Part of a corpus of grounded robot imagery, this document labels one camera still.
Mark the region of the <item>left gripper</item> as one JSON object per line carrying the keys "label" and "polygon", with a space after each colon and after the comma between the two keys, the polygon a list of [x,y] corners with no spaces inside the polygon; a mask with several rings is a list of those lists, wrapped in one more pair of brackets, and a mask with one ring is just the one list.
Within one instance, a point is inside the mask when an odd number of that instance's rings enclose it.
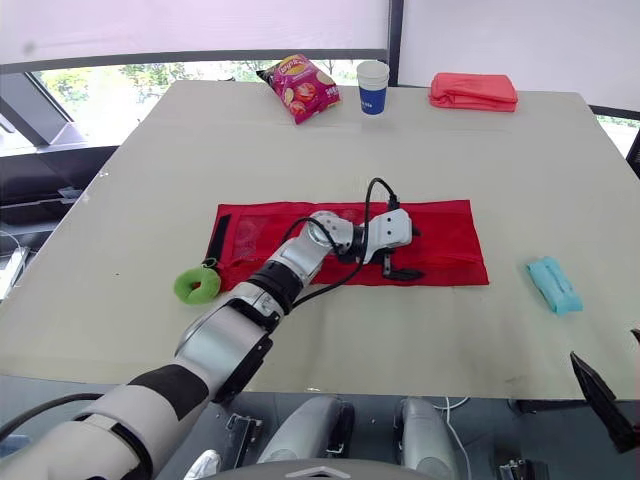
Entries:
{"label": "left gripper", "polygon": [[[420,237],[421,230],[413,225],[412,236]],[[341,233],[337,240],[339,247],[338,261],[343,264],[358,263],[366,253],[367,247],[364,242],[364,227],[353,225],[349,232]],[[382,263],[382,275],[392,281],[416,281],[424,276],[424,273],[417,269],[401,268],[397,269],[392,263],[392,255],[384,254]]]}

